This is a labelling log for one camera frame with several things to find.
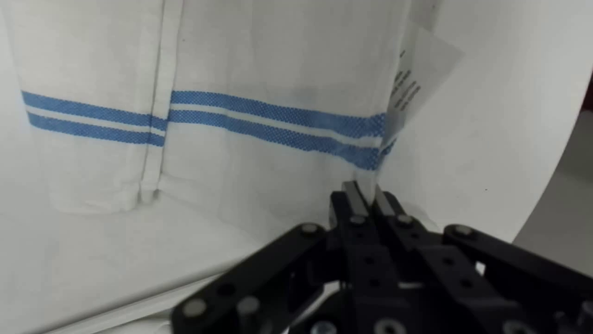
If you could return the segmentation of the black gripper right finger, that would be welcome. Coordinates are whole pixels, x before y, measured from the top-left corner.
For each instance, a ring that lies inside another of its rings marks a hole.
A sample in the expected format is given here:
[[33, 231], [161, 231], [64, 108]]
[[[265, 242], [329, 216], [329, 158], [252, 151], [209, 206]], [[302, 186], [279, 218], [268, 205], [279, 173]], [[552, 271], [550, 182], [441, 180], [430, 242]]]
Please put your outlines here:
[[420, 221], [405, 214], [402, 205], [389, 192], [376, 190], [374, 214], [378, 229], [387, 238], [389, 245], [415, 249], [430, 240], [430, 232]]

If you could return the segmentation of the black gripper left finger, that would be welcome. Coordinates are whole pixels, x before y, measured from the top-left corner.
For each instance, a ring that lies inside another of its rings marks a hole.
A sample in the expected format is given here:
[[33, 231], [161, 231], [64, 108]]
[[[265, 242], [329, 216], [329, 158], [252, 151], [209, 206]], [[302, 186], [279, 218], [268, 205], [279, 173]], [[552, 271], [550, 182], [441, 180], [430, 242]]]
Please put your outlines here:
[[344, 182], [339, 192], [329, 195], [329, 227], [342, 247], [372, 242], [368, 206], [354, 180]]

